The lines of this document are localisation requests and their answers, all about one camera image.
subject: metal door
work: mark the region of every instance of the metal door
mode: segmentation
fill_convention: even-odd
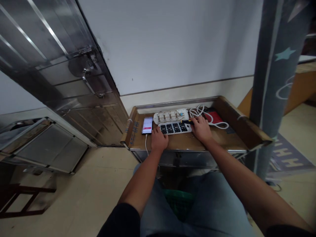
[[[97,145],[128,117],[75,0],[0,0],[0,68]]]

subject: wooden chair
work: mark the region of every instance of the wooden chair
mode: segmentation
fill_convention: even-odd
[[[36,211],[27,210],[40,192],[54,193],[56,189],[20,186],[20,184],[0,186],[0,219],[43,214],[46,209]],[[20,194],[30,194],[32,197],[20,212],[6,212]]]

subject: chair leg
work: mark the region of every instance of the chair leg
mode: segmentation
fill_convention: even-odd
[[[46,209],[42,209],[38,211],[27,211],[27,212],[0,212],[0,219],[10,218],[10,217],[41,215],[45,211]]]
[[[14,203],[14,201],[18,198],[19,195],[20,195],[19,193],[14,194],[14,196],[11,198],[11,200],[2,209],[1,213],[6,212],[10,208],[10,206]]]
[[[43,192],[43,193],[54,193],[56,189],[51,188],[36,188],[28,186],[19,186],[21,192]]]
[[[31,205],[32,202],[35,200],[35,198],[37,197],[38,194],[39,194],[39,192],[33,194],[33,196],[30,198],[30,200],[27,202],[27,204],[24,206],[24,208],[22,209],[21,212],[26,212],[27,209],[29,209],[30,205]]]

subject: forearm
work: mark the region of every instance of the forearm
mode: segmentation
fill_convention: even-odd
[[[132,205],[142,216],[146,202],[155,182],[157,167],[162,151],[153,150],[135,172],[124,189],[118,203]]]
[[[312,231],[310,226],[262,179],[213,139],[205,143],[227,182],[263,233],[270,226],[288,224]]]

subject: green basket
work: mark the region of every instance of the green basket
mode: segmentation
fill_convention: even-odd
[[[164,194],[174,214],[180,221],[184,222],[193,205],[193,195],[172,189],[164,189]]]

